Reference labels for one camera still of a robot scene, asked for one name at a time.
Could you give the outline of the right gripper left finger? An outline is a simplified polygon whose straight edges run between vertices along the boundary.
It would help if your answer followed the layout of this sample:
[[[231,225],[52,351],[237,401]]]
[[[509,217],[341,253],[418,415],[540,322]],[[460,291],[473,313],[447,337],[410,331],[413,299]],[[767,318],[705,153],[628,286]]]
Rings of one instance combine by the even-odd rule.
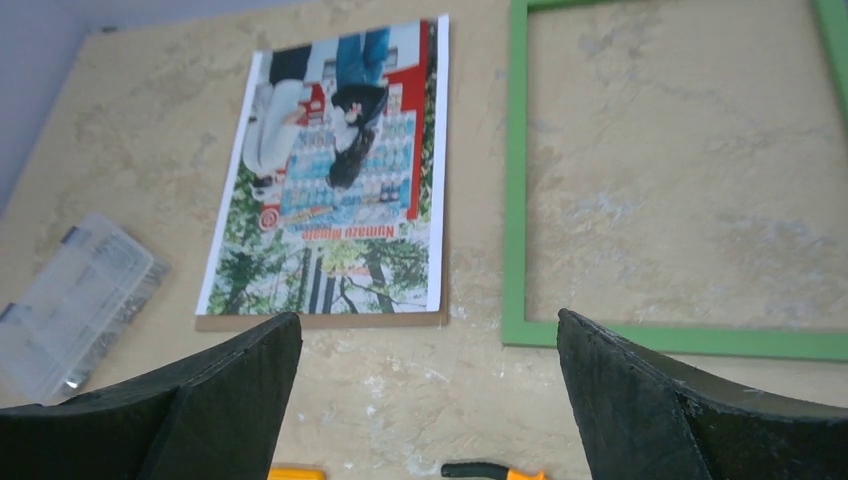
[[[298,316],[55,406],[1,412],[5,479],[264,479],[297,373]]]

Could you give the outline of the orange black pliers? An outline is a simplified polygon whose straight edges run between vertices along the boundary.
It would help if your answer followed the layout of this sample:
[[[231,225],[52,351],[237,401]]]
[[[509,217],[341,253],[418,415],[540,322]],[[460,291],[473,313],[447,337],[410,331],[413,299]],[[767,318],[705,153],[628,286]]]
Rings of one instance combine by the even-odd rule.
[[[545,472],[528,474],[491,462],[449,462],[440,470],[443,478],[491,480],[548,480]]]

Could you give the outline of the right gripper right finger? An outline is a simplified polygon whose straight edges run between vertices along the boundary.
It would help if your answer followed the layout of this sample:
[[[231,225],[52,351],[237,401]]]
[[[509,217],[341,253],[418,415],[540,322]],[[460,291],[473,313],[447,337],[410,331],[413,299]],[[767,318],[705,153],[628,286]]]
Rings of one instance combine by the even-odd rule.
[[[843,479],[847,412],[711,374],[569,309],[557,350],[595,479]]]

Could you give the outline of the brown fibreboard backing panel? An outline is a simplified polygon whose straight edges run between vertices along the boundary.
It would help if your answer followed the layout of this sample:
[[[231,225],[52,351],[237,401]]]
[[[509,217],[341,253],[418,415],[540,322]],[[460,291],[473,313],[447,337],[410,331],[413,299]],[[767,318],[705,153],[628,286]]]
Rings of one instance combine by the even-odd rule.
[[[285,193],[279,204],[223,202],[196,307],[198,332],[238,332],[293,312],[307,329],[445,321],[439,207],[371,193]]]

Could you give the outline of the colourful printed photo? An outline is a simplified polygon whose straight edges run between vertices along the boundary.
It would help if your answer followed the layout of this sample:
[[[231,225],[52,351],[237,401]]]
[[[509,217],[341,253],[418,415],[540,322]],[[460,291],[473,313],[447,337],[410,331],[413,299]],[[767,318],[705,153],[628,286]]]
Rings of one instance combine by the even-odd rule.
[[[328,190],[445,226],[449,67],[447,15],[254,52],[219,212]]]

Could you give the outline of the orange handle screwdriver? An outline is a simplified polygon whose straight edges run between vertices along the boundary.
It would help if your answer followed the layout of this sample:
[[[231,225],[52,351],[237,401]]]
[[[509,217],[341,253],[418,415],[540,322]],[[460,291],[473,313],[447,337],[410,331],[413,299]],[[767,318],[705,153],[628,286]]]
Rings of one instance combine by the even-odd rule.
[[[317,469],[274,467],[268,473],[268,480],[326,480],[323,471]]]

